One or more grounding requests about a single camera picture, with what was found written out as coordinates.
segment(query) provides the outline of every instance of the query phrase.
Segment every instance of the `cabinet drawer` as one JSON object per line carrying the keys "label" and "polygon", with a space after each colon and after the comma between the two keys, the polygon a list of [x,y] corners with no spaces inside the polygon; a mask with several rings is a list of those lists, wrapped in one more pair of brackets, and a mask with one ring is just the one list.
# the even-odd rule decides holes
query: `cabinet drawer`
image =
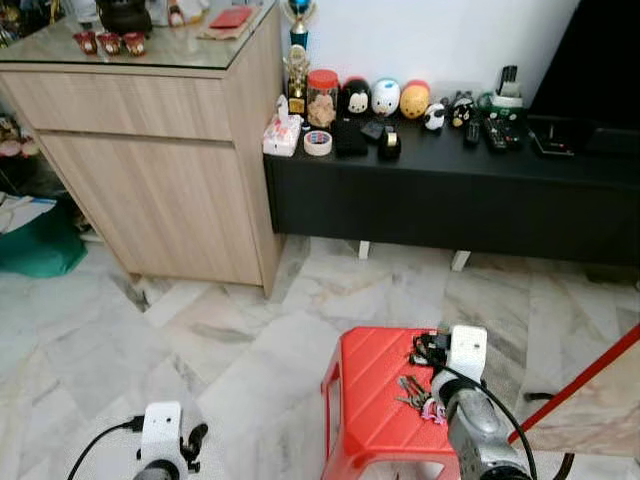
{"label": "cabinet drawer", "polygon": [[129,272],[262,283],[233,147],[77,134],[40,138]]}
{"label": "cabinet drawer", "polygon": [[2,78],[39,130],[231,140],[220,80],[30,72]]}

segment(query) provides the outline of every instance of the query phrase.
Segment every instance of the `television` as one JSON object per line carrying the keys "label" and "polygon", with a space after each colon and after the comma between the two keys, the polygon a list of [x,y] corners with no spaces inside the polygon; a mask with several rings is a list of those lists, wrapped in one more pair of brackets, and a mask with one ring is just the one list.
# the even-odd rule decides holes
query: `television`
{"label": "television", "polygon": [[576,151],[638,155],[639,13],[634,1],[581,0],[529,118],[555,123]]}

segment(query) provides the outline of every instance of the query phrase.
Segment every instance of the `red plastic stool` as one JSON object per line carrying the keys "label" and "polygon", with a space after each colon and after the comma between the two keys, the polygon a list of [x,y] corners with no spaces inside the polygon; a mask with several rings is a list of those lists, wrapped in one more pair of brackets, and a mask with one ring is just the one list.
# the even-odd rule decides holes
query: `red plastic stool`
{"label": "red plastic stool", "polygon": [[[322,382],[325,397],[326,464],[322,480],[357,479],[379,461],[435,462],[438,480],[460,478],[458,458],[447,440],[447,426],[423,420],[395,400],[406,392],[401,375],[414,375],[427,391],[432,369],[409,365],[413,337],[424,329],[355,328],[336,347]],[[329,387],[340,380],[340,426],[331,451]]]}

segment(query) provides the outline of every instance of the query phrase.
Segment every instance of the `yellow plush toy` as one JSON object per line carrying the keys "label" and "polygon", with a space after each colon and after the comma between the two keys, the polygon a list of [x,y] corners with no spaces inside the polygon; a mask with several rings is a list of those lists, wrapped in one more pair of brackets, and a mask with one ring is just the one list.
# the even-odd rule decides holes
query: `yellow plush toy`
{"label": "yellow plush toy", "polygon": [[400,111],[410,120],[421,118],[429,105],[429,85],[422,80],[411,80],[400,95]]}

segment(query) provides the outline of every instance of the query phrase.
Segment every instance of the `glass countertop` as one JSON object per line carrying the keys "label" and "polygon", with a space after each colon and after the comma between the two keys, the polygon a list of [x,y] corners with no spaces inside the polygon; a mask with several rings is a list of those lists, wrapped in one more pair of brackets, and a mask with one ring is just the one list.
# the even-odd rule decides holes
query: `glass countertop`
{"label": "glass countertop", "polygon": [[126,50],[109,57],[99,46],[97,55],[85,55],[73,34],[82,27],[72,16],[19,40],[8,48],[0,49],[2,63],[63,63],[105,64],[146,67],[204,68],[225,70],[273,8],[275,0],[264,0],[251,25],[233,40],[209,40],[197,38],[198,32],[225,8],[229,1],[212,0],[204,20],[185,27],[153,27],[150,38],[145,40],[146,54],[129,55]]}

